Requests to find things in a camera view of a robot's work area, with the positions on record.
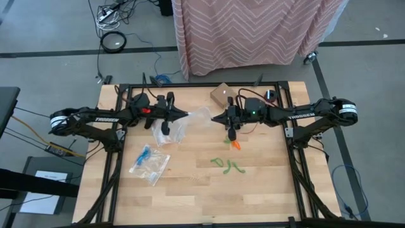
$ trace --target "chevron pattern fabric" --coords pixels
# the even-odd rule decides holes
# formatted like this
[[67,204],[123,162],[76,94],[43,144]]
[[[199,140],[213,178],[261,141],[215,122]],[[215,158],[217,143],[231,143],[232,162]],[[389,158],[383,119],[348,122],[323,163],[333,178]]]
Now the chevron pattern fabric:
[[172,0],[183,75],[288,65],[315,50],[343,0]]

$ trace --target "wooden tabletop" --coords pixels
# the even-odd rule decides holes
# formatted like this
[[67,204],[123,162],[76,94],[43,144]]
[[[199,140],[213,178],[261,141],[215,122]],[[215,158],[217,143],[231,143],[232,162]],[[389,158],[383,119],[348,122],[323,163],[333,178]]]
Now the wooden tabletop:
[[[304,82],[289,82],[289,85],[295,105],[309,103]],[[154,94],[164,95],[173,91],[177,108],[195,111],[200,107],[208,107],[213,117],[223,112],[209,96],[213,89],[214,87],[184,87],[151,90]],[[253,90],[264,94],[267,89],[274,88],[260,86]],[[113,86],[104,85],[98,107],[110,109],[115,107],[115,103]],[[298,123],[307,125],[314,120],[307,118]],[[111,127],[111,124],[95,123],[94,126],[105,129]],[[241,134],[251,131],[253,127],[254,124],[248,124],[239,130],[237,140],[241,146],[240,151],[223,142],[227,135],[224,126],[209,120],[191,122],[180,144],[166,144],[160,148],[157,147],[151,130],[144,129],[144,121],[130,128],[125,141],[114,224],[281,222],[287,221],[289,216],[299,220],[283,128],[270,128],[261,124],[252,133]],[[171,155],[163,175],[154,187],[129,172],[146,143]],[[321,148],[316,141],[310,141],[309,144]],[[313,148],[304,151],[318,196],[332,212],[340,215],[324,154]],[[217,167],[210,162],[213,158],[221,158],[225,166],[227,160],[236,162],[246,173],[242,174],[233,168],[224,175],[226,168]],[[73,216],[74,222],[85,215],[98,197],[105,160],[106,153],[100,151],[86,163]],[[307,214],[311,216],[306,193],[303,189],[302,191]],[[108,197],[104,219],[108,217],[109,200]]]

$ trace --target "small cardboard box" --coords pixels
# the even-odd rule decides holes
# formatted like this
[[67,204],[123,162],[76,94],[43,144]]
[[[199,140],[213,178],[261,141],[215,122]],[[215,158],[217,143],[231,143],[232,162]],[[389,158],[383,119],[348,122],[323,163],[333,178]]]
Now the small cardboard box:
[[211,99],[221,108],[228,106],[228,97],[232,97],[235,100],[236,93],[225,83],[220,84],[211,92]]

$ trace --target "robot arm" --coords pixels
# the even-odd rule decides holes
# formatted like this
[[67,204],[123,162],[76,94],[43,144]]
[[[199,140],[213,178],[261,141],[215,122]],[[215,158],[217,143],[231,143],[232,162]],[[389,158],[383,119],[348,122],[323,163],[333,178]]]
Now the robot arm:
[[315,104],[279,108],[270,106],[258,98],[246,98],[244,108],[235,106],[228,98],[230,106],[212,121],[225,125],[230,140],[236,140],[236,131],[247,123],[264,123],[275,127],[288,120],[309,117],[322,117],[306,127],[291,129],[287,137],[292,137],[295,146],[307,147],[312,136],[325,132],[338,125],[350,126],[358,121],[356,105],[346,99],[320,99]]
[[102,142],[107,152],[117,152],[122,149],[122,139],[117,132],[113,129],[101,130],[87,125],[87,123],[118,123],[125,128],[134,127],[140,119],[145,118],[145,128],[149,129],[156,119],[163,119],[165,121],[162,123],[161,129],[164,135],[168,135],[170,133],[168,122],[186,117],[188,113],[174,107],[175,99],[172,92],[167,94],[166,99],[164,96],[158,95],[157,100],[156,104],[149,105],[147,94],[142,93],[132,98],[128,107],[120,111],[88,107],[60,110],[50,116],[52,128],[50,133],[57,136],[79,135],[98,140]]

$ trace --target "yellow wire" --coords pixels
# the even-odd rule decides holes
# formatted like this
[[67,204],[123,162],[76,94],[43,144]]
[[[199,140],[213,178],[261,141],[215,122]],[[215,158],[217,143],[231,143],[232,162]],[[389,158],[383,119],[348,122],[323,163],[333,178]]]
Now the yellow wire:
[[23,124],[24,126],[28,127],[28,128],[29,128],[42,142],[44,142],[45,144],[47,144],[47,145],[49,145],[49,146],[51,146],[51,147],[53,147],[53,148],[60,149],[60,150],[66,152],[66,153],[69,153],[69,154],[71,154],[71,155],[84,157],[83,155],[80,155],[80,154],[78,154],[78,153],[75,153],[75,152],[72,152],[72,151],[67,150],[67,149],[65,149],[65,148],[62,148],[62,147],[60,147],[60,146],[57,146],[57,145],[55,145],[55,144],[53,144],[53,143],[50,143],[50,142],[45,141],[45,139],[43,139],[43,138],[42,138],[31,126],[29,126],[27,123],[25,123],[24,121],[20,120],[20,119],[17,118],[17,117],[14,117],[14,116],[12,116],[12,118],[15,119],[15,120],[17,120],[18,122],[20,122],[20,123]]

